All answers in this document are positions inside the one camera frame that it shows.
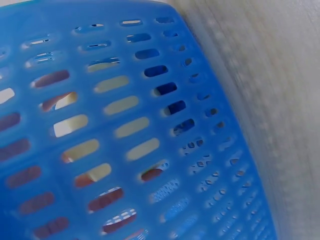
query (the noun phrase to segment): blue plastic basket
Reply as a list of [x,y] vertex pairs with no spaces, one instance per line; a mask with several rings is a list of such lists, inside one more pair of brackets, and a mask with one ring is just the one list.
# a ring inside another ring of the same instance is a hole
[[277,239],[232,109],[171,6],[35,0],[0,8],[0,33],[1,239]]

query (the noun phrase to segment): blue plastic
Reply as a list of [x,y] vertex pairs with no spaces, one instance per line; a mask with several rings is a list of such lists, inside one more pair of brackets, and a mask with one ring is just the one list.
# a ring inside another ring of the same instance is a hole
[[[277,239],[233,111],[171,6],[145,0],[32,1],[0,8],[0,33],[0,94],[14,91],[0,101],[0,123],[11,119],[4,129],[0,125],[1,239]],[[100,63],[109,67],[88,70]],[[36,83],[54,72],[65,77]],[[94,91],[118,76],[129,83]],[[43,111],[46,101],[70,92],[77,93],[75,103]],[[130,109],[105,109],[129,96],[138,99]],[[77,115],[87,116],[88,124],[54,136],[54,124]],[[147,127],[116,135],[120,126],[142,117]],[[96,151],[64,163],[63,152],[92,139],[99,142]],[[148,140],[158,148],[138,159],[130,156]],[[105,163],[111,166],[106,177],[75,186],[77,176]],[[143,181],[151,168],[161,174]],[[122,198],[89,211],[92,200],[120,188]],[[104,232],[103,226],[131,216],[131,223]]]

